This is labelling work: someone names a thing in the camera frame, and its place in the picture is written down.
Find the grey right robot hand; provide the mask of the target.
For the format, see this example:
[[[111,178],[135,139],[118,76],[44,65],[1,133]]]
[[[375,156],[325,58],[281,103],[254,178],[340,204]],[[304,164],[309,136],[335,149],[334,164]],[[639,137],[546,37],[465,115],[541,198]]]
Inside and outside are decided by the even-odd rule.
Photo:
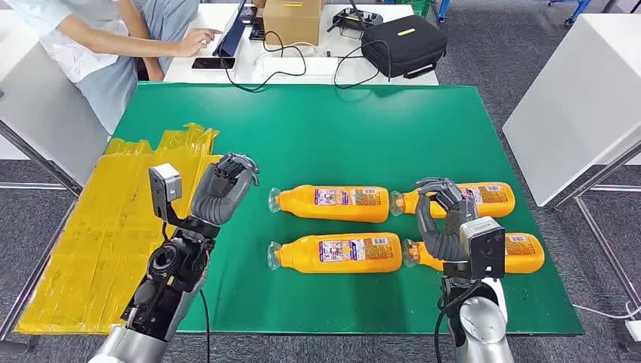
[[[449,178],[422,178],[415,185],[419,195],[415,216],[421,234],[438,230],[430,212],[432,201],[445,211],[446,231],[457,233],[462,224],[478,218],[474,198],[462,192]]]

